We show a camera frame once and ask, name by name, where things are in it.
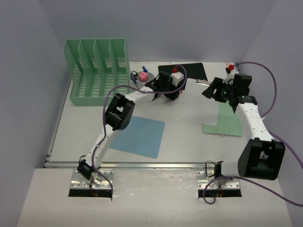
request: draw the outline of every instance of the green plastic rack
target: green plastic rack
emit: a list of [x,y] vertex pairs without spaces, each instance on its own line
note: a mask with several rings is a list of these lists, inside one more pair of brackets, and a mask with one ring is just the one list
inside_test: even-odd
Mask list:
[[[75,106],[103,105],[107,93],[118,85],[130,85],[125,39],[68,39],[64,54],[72,77],[70,99]],[[116,89],[128,94],[130,90]]]

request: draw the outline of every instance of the blue mat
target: blue mat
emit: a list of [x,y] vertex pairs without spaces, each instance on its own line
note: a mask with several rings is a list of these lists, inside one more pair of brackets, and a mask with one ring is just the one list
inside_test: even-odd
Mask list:
[[159,154],[165,123],[132,116],[110,148],[156,159]]

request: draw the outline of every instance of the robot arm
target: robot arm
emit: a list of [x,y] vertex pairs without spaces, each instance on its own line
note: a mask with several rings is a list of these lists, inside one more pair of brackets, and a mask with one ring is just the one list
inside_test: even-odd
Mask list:
[[237,161],[219,161],[214,175],[241,176],[275,180],[278,176],[285,146],[267,131],[258,113],[255,97],[249,96],[251,76],[230,73],[228,79],[215,78],[202,93],[218,102],[229,102],[242,122],[248,143]]
[[94,173],[92,156],[94,155],[94,166],[99,168],[103,157],[114,138],[119,132],[125,129],[132,117],[135,105],[141,105],[158,98],[162,92],[170,100],[175,100],[179,96],[179,91],[174,92],[183,84],[184,75],[181,72],[167,74],[160,72],[159,78],[145,84],[140,91],[127,94],[125,96],[117,93],[110,102],[105,112],[105,123],[107,136],[104,138],[102,128],[96,143],[90,152],[79,162],[78,171],[87,180],[90,180]]

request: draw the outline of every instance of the red cap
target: red cap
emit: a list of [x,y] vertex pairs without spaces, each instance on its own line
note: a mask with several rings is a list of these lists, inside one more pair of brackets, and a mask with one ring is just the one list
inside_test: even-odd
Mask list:
[[234,68],[235,68],[234,65],[229,65],[229,66],[228,66],[228,69],[229,69],[230,71],[232,71]]
[[140,73],[140,76],[139,76],[139,80],[140,80],[141,82],[146,82],[146,81],[148,80],[148,75],[147,75],[147,73],[146,73],[146,72],[141,72],[141,73]]

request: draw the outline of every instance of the white wall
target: white wall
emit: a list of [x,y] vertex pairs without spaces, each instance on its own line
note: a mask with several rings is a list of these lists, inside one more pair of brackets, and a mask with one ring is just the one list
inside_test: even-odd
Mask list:
[[131,61],[239,61],[276,0],[40,0],[61,45],[127,38]]
[[69,73],[36,0],[0,7],[0,226],[16,226],[35,167],[42,167]]
[[[266,126],[288,141],[303,159],[303,1],[277,0],[244,60],[258,61],[273,71],[278,95],[276,106],[265,119]],[[251,91],[260,112],[265,112],[274,93],[270,75],[258,66],[241,69],[253,76]],[[303,170],[287,150],[279,174],[284,196],[303,203],[302,178]],[[302,208],[287,206],[293,225],[302,226]]]

